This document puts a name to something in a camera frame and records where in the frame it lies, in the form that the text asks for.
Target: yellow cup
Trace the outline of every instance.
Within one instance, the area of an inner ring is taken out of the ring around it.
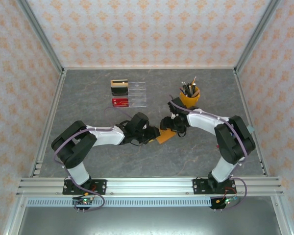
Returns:
[[[183,104],[189,109],[192,106],[196,106],[196,103],[198,101],[200,97],[200,92],[198,93],[198,95],[196,97],[186,97],[182,92],[180,93],[180,98],[183,102]]]

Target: wallpaper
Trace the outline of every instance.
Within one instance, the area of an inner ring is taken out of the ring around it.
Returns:
[[[261,148],[294,219],[294,0],[282,0],[240,75]]]
[[[29,0],[64,67],[233,67],[269,2]]]
[[[0,235],[38,150],[58,74],[15,0],[0,0]]]

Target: red card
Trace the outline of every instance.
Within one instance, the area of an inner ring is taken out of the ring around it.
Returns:
[[[113,107],[128,107],[128,98],[112,98]]]

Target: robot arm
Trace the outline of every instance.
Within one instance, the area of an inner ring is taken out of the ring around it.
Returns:
[[[245,152],[248,154],[255,149],[255,142],[251,137],[246,125],[239,116],[220,117],[192,107],[186,111],[180,98],[175,98],[168,103],[171,117],[162,119],[160,129],[171,129],[180,134],[186,132],[188,127],[198,127],[216,136],[219,145],[221,158],[216,167],[208,175],[208,184],[212,189],[217,189],[223,182],[228,180],[230,173],[239,161],[245,159]],[[239,136],[244,145],[244,150],[239,144],[231,128],[225,123],[228,122]]]
[[[123,121],[113,127],[92,127],[76,121],[52,142],[52,149],[56,151],[72,135],[85,129],[89,129],[89,132],[69,141],[57,154],[74,181],[83,188],[89,188],[88,184],[91,182],[83,160],[92,147],[104,144],[122,145],[133,140],[147,144],[160,135],[158,128],[149,126],[146,115],[137,113],[130,121]]]

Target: enclosure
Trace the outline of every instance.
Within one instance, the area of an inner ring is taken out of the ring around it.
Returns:
[[[190,127],[92,148],[83,162],[106,180],[106,204],[76,213],[51,143],[77,120],[110,127],[141,112],[159,127],[194,77],[199,108],[254,130],[233,173],[240,205],[214,213],[216,195],[195,193],[221,154]],[[145,105],[109,109],[115,79],[144,83]],[[46,232],[293,235],[294,0],[1,0],[0,234]]]

